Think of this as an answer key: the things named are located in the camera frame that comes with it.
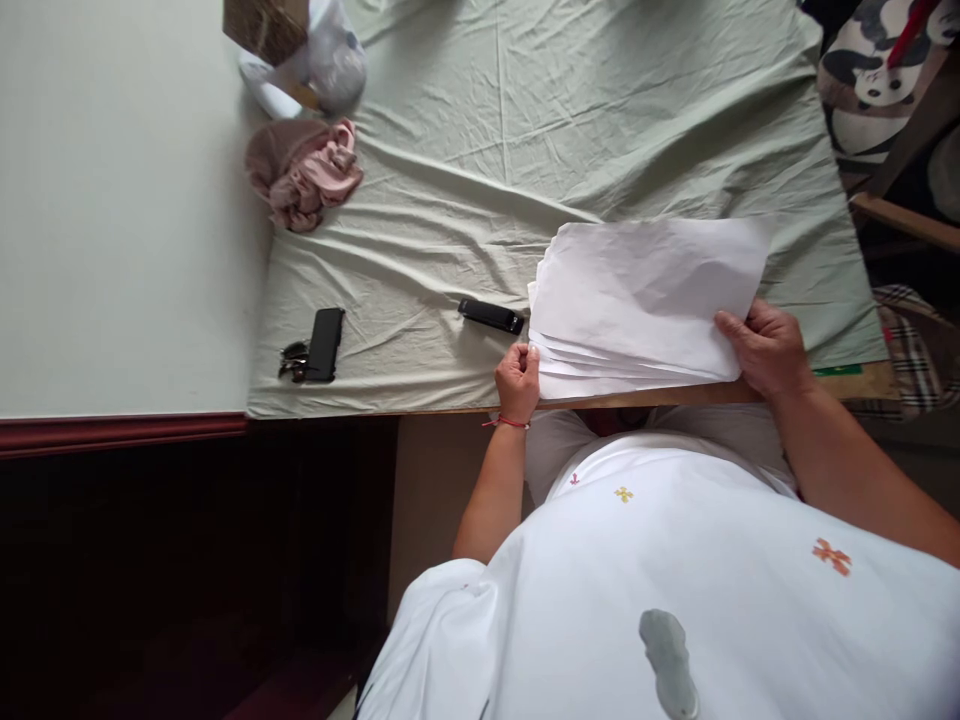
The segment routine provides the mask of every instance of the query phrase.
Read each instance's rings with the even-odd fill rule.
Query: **pink scrunchie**
[[[279,120],[247,144],[247,179],[273,209],[272,220],[294,232],[313,230],[324,207],[342,205],[363,179],[353,152],[353,123]]]

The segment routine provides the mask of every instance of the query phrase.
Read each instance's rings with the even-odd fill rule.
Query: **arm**
[[[513,345],[507,351],[495,373],[503,417],[530,422],[540,400],[539,367],[536,348]],[[460,520],[454,558],[490,562],[520,524],[526,446],[527,431],[522,427],[500,423],[493,431],[473,495]]]
[[[746,323],[721,312],[717,326],[733,343],[744,378],[770,404],[807,503],[960,568],[960,523],[820,386],[795,317],[758,298]]]

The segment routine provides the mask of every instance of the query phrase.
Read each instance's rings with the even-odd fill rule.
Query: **white t-shirt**
[[[699,718],[960,715],[960,571],[729,460],[635,443],[562,477],[488,566],[410,585],[362,720],[666,718],[650,609],[683,627]]]

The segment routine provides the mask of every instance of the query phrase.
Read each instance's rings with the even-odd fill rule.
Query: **red string bracelet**
[[[530,429],[530,423],[515,423],[513,420],[507,420],[503,415],[497,415],[496,420],[491,420],[488,423],[484,423],[480,427],[490,427],[491,425],[499,425],[500,423],[512,425],[513,427],[522,427],[524,430]]]

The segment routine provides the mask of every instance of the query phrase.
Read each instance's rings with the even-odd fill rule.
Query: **red wall trim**
[[[243,413],[0,420],[0,459],[231,437],[247,424]]]

